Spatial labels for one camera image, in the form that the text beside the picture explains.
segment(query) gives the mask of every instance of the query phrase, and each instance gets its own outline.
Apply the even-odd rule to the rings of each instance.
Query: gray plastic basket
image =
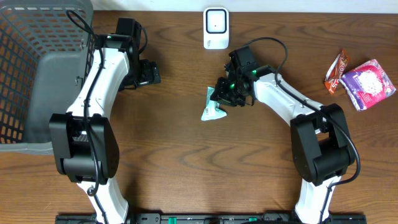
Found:
[[[0,0],[0,151],[53,153],[50,117],[73,103],[93,59],[67,9],[91,24],[90,0]]]

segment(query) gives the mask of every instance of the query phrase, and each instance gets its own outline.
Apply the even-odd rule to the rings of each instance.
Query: purple package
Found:
[[[340,82],[358,111],[372,107],[396,91],[376,59],[347,72]]]

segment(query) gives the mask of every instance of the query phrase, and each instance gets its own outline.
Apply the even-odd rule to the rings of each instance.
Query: wooden table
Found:
[[[323,79],[345,48],[348,69],[376,58],[398,86],[398,18],[377,14],[230,14],[226,50],[203,48],[201,12],[95,12],[97,33],[133,17],[148,33],[143,58],[156,61],[162,83],[118,93],[111,124],[121,151],[116,175],[132,207],[164,213],[262,213],[291,210],[301,178],[292,162],[290,129],[266,105],[227,108],[228,116],[200,120],[207,86],[225,75],[228,53],[256,37],[289,48],[282,69],[298,91],[324,105],[338,103],[362,158],[358,180],[337,187],[332,212],[363,212],[368,223],[396,223],[398,210],[398,95],[357,112],[344,89],[331,96]],[[274,67],[284,51],[253,45]],[[53,223],[59,213],[92,213],[76,184],[56,171],[52,156],[0,155],[0,223]],[[354,172],[348,169],[343,178]]]

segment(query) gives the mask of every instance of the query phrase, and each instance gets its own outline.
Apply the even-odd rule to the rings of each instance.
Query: white wall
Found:
[[[398,13],[398,0],[91,0],[95,10]]]

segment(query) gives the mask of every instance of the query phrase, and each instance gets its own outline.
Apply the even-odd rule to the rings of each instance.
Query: green connector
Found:
[[[175,218],[175,217],[170,217],[170,218],[169,218],[169,224],[177,224],[177,218]]]

